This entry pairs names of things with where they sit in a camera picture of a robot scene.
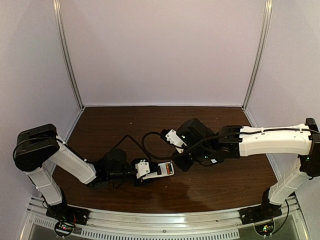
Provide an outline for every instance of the white wall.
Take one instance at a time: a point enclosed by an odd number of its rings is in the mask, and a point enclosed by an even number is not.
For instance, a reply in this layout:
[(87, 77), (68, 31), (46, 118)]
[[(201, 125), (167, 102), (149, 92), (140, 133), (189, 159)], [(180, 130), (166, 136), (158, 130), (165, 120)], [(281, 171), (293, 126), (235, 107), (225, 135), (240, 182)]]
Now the white wall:
[(67, 0), (85, 105), (241, 106), (265, 1)]
[(65, 137), (79, 110), (66, 72), (52, 1), (0, 2), (0, 238), (17, 239), (34, 191), (12, 159), (17, 135), (53, 123)]
[[(270, 32), (248, 110), (259, 126), (320, 126), (320, 2), (273, 2)], [(297, 156), (273, 155), (283, 174)], [(297, 192), (313, 240), (320, 236), (320, 179)]]

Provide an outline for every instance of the black cable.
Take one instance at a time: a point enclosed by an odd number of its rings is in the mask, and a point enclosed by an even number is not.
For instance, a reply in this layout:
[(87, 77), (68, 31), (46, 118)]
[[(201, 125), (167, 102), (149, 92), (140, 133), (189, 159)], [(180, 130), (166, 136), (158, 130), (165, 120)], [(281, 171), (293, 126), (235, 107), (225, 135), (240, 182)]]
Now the black cable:
[[(160, 136), (160, 137), (163, 136), (161, 133), (159, 133), (159, 132), (157, 132), (157, 131), (150, 131), (150, 132), (148, 132), (148, 134), (149, 134), (149, 135), (158, 135), (158, 136)], [(177, 149), (185, 149), (185, 147), (183, 147), (183, 146), (177, 146), (177, 145), (174, 145), (173, 143), (170, 143), (170, 142), (168, 142), (168, 141), (164, 141), (164, 142), (165, 142), (166, 144), (170, 145), (170, 146), (173, 146), (173, 147), (177, 148)]]
[(215, 165), (215, 164), (212, 163), (212, 162), (211, 162), (210, 164), (208, 164), (208, 165), (207, 165), (207, 164), (203, 164), (202, 161), (199, 161), (198, 163), (199, 163), (201, 166), (203, 166), (203, 167), (211, 167), (211, 166)]
[(206, 147), (206, 146), (200, 146), (200, 148), (202, 148), (203, 150), (206, 150), (209, 153), (215, 154), (217, 151), (211, 149), (210, 147)]
[(63, 145), (65, 145), (65, 146), (69, 147), (69, 146), (68, 146), (64, 141), (62, 141), (61, 139), (56, 138), (56, 140), (57, 140), (58, 142), (62, 143)]
[(56, 224), (54, 225), (54, 228), (53, 228), (53, 230), (54, 230), (54, 233), (55, 234), (57, 234), (59, 237), (61, 237), (61, 238), (66, 238), (66, 237), (68, 237), (68, 236), (70, 236), (73, 232), (74, 232), (74, 230), (75, 230), (75, 227), (76, 226), (68, 226), (68, 227), (71, 227), (72, 228), (72, 231), (71, 232), (68, 232), (67, 234), (66, 233), (60, 233), (60, 232), (58, 232), (57, 231), (57, 228), (58, 228), (58, 225), (59, 224), (70, 224), (71, 225), (71, 223), (68, 223), (68, 222), (66, 222), (66, 221), (58, 221), (58, 222), (56, 222)]
[(112, 183), (112, 186), (113, 186), (114, 189), (117, 189), (117, 188), (119, 188), (124, 182), (125, 182), (125, 180), (121, 181), (117, 186), (115, 186), (115, 183), (113, 182), (113, 183)]
[(12, 153), (12, 158), (13, 160), (16, 160), (16, 151), (17, 149), (22, 145), (22, 144), (25, 144), (26, 142), (30, 142), (30, 141), (35, 141), (35, 140), (46, 140), (46, 139), (50, 139), (51, 137), (48, 137), (48, 136), (41, 136), (41, 137), (34, 137), (34, 138), (30, 138), (30, 139), (27, 139), (27, 140), (23, 140), (21, 142), (19, 142), (15, 148), (13, 149), (13, 153)]
[(171, 155), (171, 156), (156, 156), (156, 155), (152, 154), (150, 151), (148, 151), (146, 149), (146, 145), (145, 145), (146, 138), (149, 135), (152, 135), (152, 134), (153, 135), (160, 135), (159, 132), (156, 132), (156, 131), (147, 132), (146, 134), (143, 135), (143, 137), (141, 139), (141, 144), (142, 144), (142, 147), (144, 148), (144, 150), (147, 152), (147, 154), (149, 156), (151, 156), (152, 158), (157, 159), (157, 160), (173, 160), (173, 159), (181, 158), (181, 157), (184, 157), (184, 156), (190, 154), (193, 149), (199, 147), (201, 144), (203, 144), (205, 142), (208, 142), (208, 141), (212, 141), (212, 140), (216, 140), (216, 139), (224, 138), (224, 137), (229, 137), (229, 136), (240, 135), (240, 134), (253, 135), (253, 134), (261, 134), (261, 133), (265, 133), (265, 132), (274, 132), (274, 131), (305, 131), (305, 132), (312, 132), (312, 133), (320, 134), (319, 131), (315, 131), (315, 130), (311, 130), (311, 129), (307, 129), (307, 128), (300, 129), (300, 128), (290, 128), (290, 127), (269, 128), (269, 129), (264, 129), (263, 132), (261, 130), (253, 131), (253, 132), (245, 132), (245, 131), (242, 131), (242, 132), (240, 132), (240, 131), (239, 132), (229, 132), (229, 133), (222, 134), (222, 135), (215, 135), (215, 136), (205, 137), (205, 138), (201, 139), (200, 141), (198, 141), (193, 146), (191, 146), (188, 149), (186, 149), (185, 151), (183, 151), (183, 153), (174, 154), (174, 155)]
[(42, 206), (43, 206), (45, 209), (48, 209), (48, 205), (45, 206), (44, 203), (47, 204), (46, 200), (44, 200), (44, 201), (42, 202)]
[(287, 219), (288, 219), (288, 217), (289, 217), (289, 212), (290, 212), (289, 203), (288, 203), (287, 200), (285, 200), (285, 203), (286, 203), (286, 206), (287, 206), (287, 208), (288, 208), (288, 212), (286, 213), (285, 219), (284, 219), (283, 223), (281, 224), (281, 226), (280, 226), (277, 230), (275, 230), (274, 232), (272, 232), (272, 235), (274, 235), (274, 234), (276, 234), (277, 232), (280, 231), (280, 229), (285, 225), (285, 223), (286, 223), (286, 221), (287, 221)]
[(120, 140), (116, 145), (114, 145), (114, 146), (111, 148), (111, 150), (117, 148), (126, 138), (131, 139), (131, 141), (134, 142), (134, 143), (139, 147), (139, 149), (145, 154), (145, 156), (151, 161), (151, 157), (149, 156), (148, 151), (146, 151), (146, 150), (141, 146), (141, 144), (140, 144), (137, 140), (135, 140), (135, 138), (134, 138), (133, 136), (131, 136), (131, 135), (129, 135), (129, 134), (127, 134), (127, 135), (125, 135), (123, 138), (121, 138), (121, 140)]

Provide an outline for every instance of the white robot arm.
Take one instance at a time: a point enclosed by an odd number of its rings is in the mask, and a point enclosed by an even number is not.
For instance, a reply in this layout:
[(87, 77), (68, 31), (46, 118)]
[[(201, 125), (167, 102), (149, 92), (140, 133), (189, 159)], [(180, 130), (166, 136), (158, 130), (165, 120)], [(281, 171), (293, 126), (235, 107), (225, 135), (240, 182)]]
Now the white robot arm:
[(112, 182), (133, 181), (135, 186), (146, 185), (154, 179), (171, 176), (171, 161), (156, 163), (137, 158), (127, 163), (127, 154), (112, 149), (96, 162), (88, 162), (72, 150), (57, 134), (52, 124), (21, 132), (13, 151), (15, 165), (25, 172), (41, 192), (48, 206), (47, 215), (57, 220), (86, 224), (89, 211), (70, 207), (62, 189), (57, 186), (44, 162), (57, 164), (90, 188), (105, 188)]
[(320, 176), (320, 133), (313, 118), (287, 127), (223, 126), (218, 133), (213, 133), (194, 118), (182, 124), (177, 131), (164, 129), (161, 138), (176, 147), (176, 155), (171, 158), (185, 172), (194, 162), (211, 160), (218, 164), (224, 159), (256, 154), (298, 155), (283, 177), (263, 193), (260, 206), (239, 211), (243, 224), (281, 215), (280, 207), (286, 198), (310, 178)]

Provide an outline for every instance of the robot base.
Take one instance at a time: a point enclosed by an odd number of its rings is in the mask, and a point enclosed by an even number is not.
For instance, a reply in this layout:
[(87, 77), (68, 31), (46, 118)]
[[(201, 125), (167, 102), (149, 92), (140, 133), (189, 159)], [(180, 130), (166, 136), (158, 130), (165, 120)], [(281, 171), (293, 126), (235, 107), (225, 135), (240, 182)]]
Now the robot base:
[(259, 205), (240, 209), (239, 214), (242, 224), (245, 225), (270, 220), (274, 217), (279, 217), (282, 215), (282, 212), (279, 208), (273, 210), (272, 213), (266, 213), (266, 211), (262, 209), (261, 205)]
[(88, 215), (90, 212), (87, 209), (73, 207), (73, 206), (67, 206), (64, 209), (56, 208), (53, 211), (53, 209), (50, 209), (50, 208), (48, 208), (48, 210), (46, 211), (46, 214), (45, 214), (48, 217), (55, 218), (60, 221), (63, 220), (67, 223), (75, 223), (75, 224), (79, 224), (79, 225), (86, 225), (87, 224)]

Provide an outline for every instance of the dark wood surface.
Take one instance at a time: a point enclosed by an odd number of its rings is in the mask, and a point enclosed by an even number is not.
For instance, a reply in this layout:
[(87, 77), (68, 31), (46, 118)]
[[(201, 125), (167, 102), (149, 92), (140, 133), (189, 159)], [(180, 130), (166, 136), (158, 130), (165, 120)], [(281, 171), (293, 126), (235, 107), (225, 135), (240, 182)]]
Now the dark wood surface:
[[(249, 126), (239, 107), (87, 107), (68, 143), (95, 161), (125, 134), (140, 142), (146, 132), (177, 129), (191, 118), (200, 119), (214, 132), (224, 125)], [(146, 146), (162, 156), (174, 150), (157, 136), (150, 136)], [(128, 161), (144, 157), (129, 139), (120, 148), (127, 152)], [(263, 191), (276, 182), (265, 155), (228, 159), (211, 167), (195, 163), (188, 172), (174, 170), (174, 176), (150, 185), (134, 187), (126, 182), (117, 189), (90, 189), (59, 167), (53, 177), (71, 205), (135, 213), (202, 212), (259, 204)]]

